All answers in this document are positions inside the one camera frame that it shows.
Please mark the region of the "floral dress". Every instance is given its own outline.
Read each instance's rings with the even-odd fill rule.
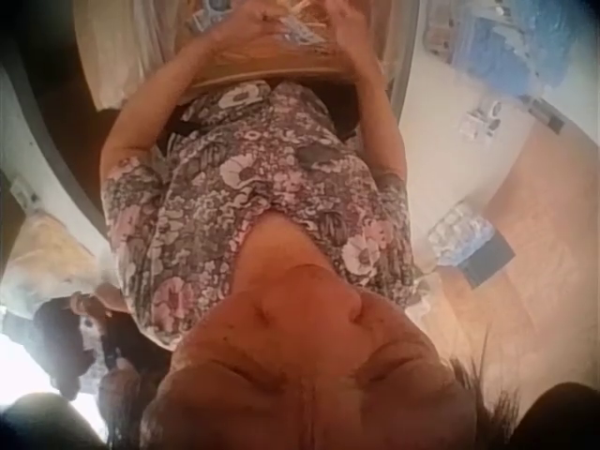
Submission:
[[[373,177],[305,87],[245,82],[195,100],[162,163],[130,157],[102,188],[127,306],[174,349],[230,293],[235,256],[257,219],[286,215],[352,285],[407,306],[413,255],[407,193]]]

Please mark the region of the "dress sleeve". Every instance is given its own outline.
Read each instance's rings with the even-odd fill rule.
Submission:
[[[102,204],[116,274],[127,307],[139,322],[148,251],[156,232],[165,184],[150,157],[130,157],[115,166],[102,185]]]
[[[411,220],[406,183],[398,175],[390,172],[375,174],[374,179],[383,211],[394,226],[397,257],[392,267],[393,273],[399,278],[397,284],[402,287],[402,291],[405,291],[414,283]]]

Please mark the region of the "white wall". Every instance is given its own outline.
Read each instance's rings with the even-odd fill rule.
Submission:
[[[12,182],[19,176],[41,200],[43,209],[61,220],[82,245],[99,257],[106,238],[83,215],[53,173],[23,117],[12,83],[0,66],[0,166]]]
[[[415,244],[457,203],[468,198],[482,205],[491,199],[517,160],[534,121],[524,111],[506,105],[502,127],[490,148],[459,135],[464,114],[478,105],[486,90],[425,51],[425,3],[421,2],[411,78],[400,119],[409,163]]]
[[[582,26],[570,54],[566,79],[556,88],[547,88],[544,100],[580,127],[596,144],[600,143],[600,49],[598,28]]]

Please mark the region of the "elderly woman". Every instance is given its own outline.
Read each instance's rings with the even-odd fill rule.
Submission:
[[[347,0],[323,3],[359,100],[364,149],[320,99],[257,80],[193,101],[197,130],[150,150],[213,56],[279,31],[247,0],[128,102],[105,144],[103,201],[125,302],[174,351],[147,409],[152,448],[466,448],[476,401],[402,312],[412,291],[406,159]]]

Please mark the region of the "neck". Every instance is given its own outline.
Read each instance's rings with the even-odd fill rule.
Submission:
[[[334,272],[310,237],[285,216],[266,213],[254,225],[235,260],[232,293],[268,284],[295,267],[318,265]]]

